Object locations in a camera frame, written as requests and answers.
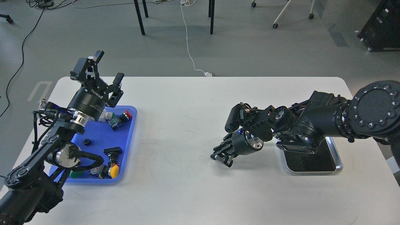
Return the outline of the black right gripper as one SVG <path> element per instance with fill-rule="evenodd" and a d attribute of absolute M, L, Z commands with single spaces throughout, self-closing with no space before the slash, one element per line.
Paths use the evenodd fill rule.
<path fill-rule="evenodd" d="M 234 158 L 260 151 L 263 146 L 264 141 L 244 128 L 239 128 L 227 134 L 223 138 L 223 142 L 213 148 L 214 152 L 210 155 L 210 158 L 230 168 L 233 165 Z"/>

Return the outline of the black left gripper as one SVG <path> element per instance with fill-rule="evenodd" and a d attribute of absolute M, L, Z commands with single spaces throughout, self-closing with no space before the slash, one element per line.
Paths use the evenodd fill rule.
<path fill-rule="evenodd" d="M 121 82 L 124 73 L 117 73 L 111 85 L 105 88 L 105 82 L 99 77 L 98 63 L 104 51 L 98 50 L 93 57 L 79 58 L 70 79 L 81 83 L 80 89 L 70 101 L 67 109 L 80 112 L 93 121 L 98 121 L 105 107 L 114 108 L 122 98 Z"/>

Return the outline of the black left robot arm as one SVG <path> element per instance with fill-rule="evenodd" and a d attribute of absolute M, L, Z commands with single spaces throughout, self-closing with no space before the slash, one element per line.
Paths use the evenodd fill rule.
<path fill-rule="evenodd" d="M 69 105 L 59 107 L 42 100 L 34 115 L 34 142 L 31 155 L 4 178 L 9 191 L 1 198 L 1 224 L 22 225 L 35 213 L 48 213 L 63 200 L 62 187 L 70 171 L 85 171 L 103 164 L 104 159 L 83 152 L 72 142 L 84 134 L 88 121 L 97 121 L 105 107 L 114 108 L 123 95 L 123 73 L 108 85 L 98 73 L 104 51 L 82 57 L 70 73 L 81 84 Z"/>

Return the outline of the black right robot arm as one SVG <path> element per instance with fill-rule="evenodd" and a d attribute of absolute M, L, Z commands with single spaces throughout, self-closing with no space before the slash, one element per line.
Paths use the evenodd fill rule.
<path fill-rule="evenodd" d="M 233 158 L 261 150 L 272 138 L 283 151 L 315 155 L 326 137 L 344 137 L 350 143 L 372 137 L 390 145 L 399 164 L 399 121 L 398 81 L 370 83 L 352 100 L 314 91 L 290 108 L 259 109 L 241 102 L 231 109 L 227 135 L 210 157 L 231 167 Z"/>

